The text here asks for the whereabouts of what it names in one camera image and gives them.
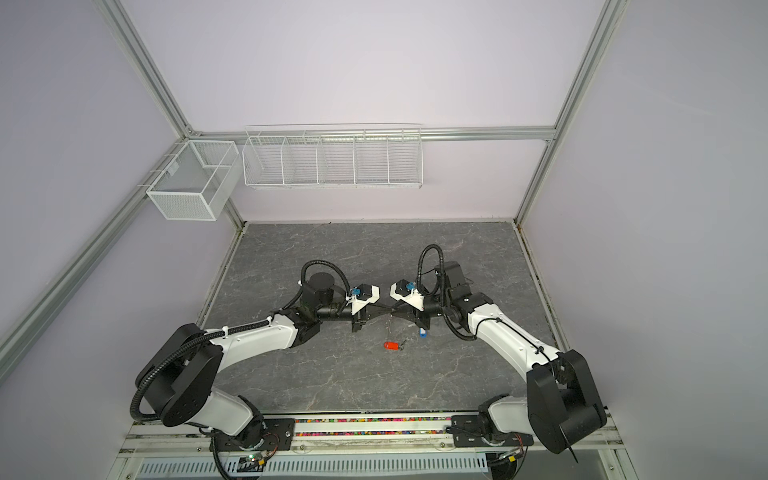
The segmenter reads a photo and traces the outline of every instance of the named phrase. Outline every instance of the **white wire basket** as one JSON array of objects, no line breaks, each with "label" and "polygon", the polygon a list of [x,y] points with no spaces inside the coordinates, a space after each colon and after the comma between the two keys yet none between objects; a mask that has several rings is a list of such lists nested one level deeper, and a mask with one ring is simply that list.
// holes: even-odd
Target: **white wire basket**
[{"label": "white wire basket", "polygon": [[419,134],[249,136],[245,184],[260,188],[421,187]]},{"label": "white wire basket", "polygon": [[189,140],[147,189],[168,220],[216,220],[240,179],[233,141]]}]

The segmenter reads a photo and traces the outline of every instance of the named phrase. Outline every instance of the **white wall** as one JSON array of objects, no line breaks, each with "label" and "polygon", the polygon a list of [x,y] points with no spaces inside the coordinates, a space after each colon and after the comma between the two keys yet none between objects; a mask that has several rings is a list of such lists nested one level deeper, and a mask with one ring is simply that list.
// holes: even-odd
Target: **white wall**
[{"label": "white wall", "polygon": [[173,222],[144,207],[0,386],[3,478],[106,477],[136,375],[197,319],[232,235],[226,218]]},{"label": "white wall", "polygon": [[[552,125],[604,0],[124,3],[190,123],[242,131]],[[241,186],[234,201],[249,221],[513,217],[542,145],[425,144],[420,191]]]},{"label": "white wall", "polygon": [[174,142],[89,0],[0,2],[0,335]]},{"label": "white wall", "polygon": [[[175,140],[89,0],[0,3],[0,334]],[[226,219],[148,204],[0,386],[3,478],[104,478],[139,369],[194,321]]]},{"label": "white wall", "polygon": [[633,0],[524,224],[642,479],[768,472],[766,24]]},{"label": "white wall", "polygon": [[604,2],[124,3],[192,125],[242,131],[552,125]]},{"label": "white wall", "polygon": [[253,190],[233,199],[248,221],[513,218],[544,141],[425,142],[424,186]]}]

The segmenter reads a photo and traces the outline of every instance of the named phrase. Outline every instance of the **gray marble surface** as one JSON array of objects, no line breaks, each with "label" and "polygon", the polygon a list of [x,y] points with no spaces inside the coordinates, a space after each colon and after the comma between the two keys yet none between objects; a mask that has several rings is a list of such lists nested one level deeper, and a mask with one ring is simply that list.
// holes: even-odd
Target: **gray marble surface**
[{"label": "gray marble surface", "polygon": [[[415,279],[419,254],[430,243],[442,247],[446,261],[462,265],[473,292],[490,296],[515,322],[554,344],[509,223],[250,225],[206,327],[264,318],[296,292],[301,266],[311,259],[334,262],[352,286],[366,282],[389,292],[395,281]],[[425,270],[436,264],[432,252]],[[385,300],[391,302],[388,295]],[[382,346],[387,339],[408,341],[392,351]],[[326,322],[304,345],[225,369],[216,386],[267,413],[476,409],[499,393],[525,394],[523,379],[485,342],[462,341],[435,322],[422,339],[414,324],[389,315],[354,334],[348,322]]]}]

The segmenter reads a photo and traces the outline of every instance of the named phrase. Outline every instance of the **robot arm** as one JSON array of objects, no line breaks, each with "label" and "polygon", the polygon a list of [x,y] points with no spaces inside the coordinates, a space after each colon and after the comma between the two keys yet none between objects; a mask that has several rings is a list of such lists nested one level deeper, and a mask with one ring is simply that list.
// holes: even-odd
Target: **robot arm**
[{"label": "robot arm", "polygon": [[[341,270],[330,262],[308,262],[302,277],[314,263],[339,272],[346,288],[335,286],[328,273],[315,273],[308,281],[302,280],[300,291],[288,305],[260,322],[231,329],[202,330],[193,323],[179,327],[137,376],[131,416],[140,422],[161,420],[166,426],[189,423],[215,429],[235,446],[257,448],[266,428],[263,416],[244,397],[213,387],[216,374],[252,356],[302,345],[319,332],[323,321],[350,320],[355,332],[377,307],[377,286],[364,283],[349,289]],[[343,300],[334,302],[335,293],[341,293]],[[142,398],[154,415],[139,411]]]},{"label": "robot arm", "polygon": [[479,406],[478,424],[486,440],[492,442],[509,432],[536,434],[549,451],[560,453],[604,426],[605,410],[584,357],[543,343],[507,317],[487,295],[473,293],[459,264],[442,262],[438,246],[430,245],[422,252],[419,272],[430,248],[441,259],[434,269],[435,290],[430,293],[418,281],[400,280],[391,287],[392,298],[399,301],[399,307],[410,309],[423,328],[442,317],[459,338],[485,341],[526,381],[527,399],[499,396]]}]

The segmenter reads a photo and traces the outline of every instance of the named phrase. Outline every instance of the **metal vent grille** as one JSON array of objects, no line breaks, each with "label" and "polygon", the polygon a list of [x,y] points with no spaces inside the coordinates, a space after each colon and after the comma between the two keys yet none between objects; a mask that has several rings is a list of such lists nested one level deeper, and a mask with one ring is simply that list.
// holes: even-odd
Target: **metal vent grille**
[{"label": "metal vent grille", "polygon": [[264,476],[313,475],[360,477],[367,475],[416,475],[419,473],[487,472],[485,454],[383,454],[309,455],[272,458]]},{"label": "metal vent grille", "polygon": [[421,187],[422,140],[405,133],[251,136],[243,170],[254,188]]},{"label": "metal vent grille", "polygon": [[[232,476],[257,477],[260,473],[237,472],[240,457],[223,460],[224,468]],[[140,478],[221,478],[211,457],[147,458],[136,475]]]},{"label": "metal vent grille", "polygon": [[[233,477],[365,477],[424,473],[485,473],[485,454],[427,453],[381,455],[278,455],[264,473],[238,472],[239,457],[229,457],[224,468]],[[211,458],[147,458],[137,480],[143,478],[219,478]]]}]

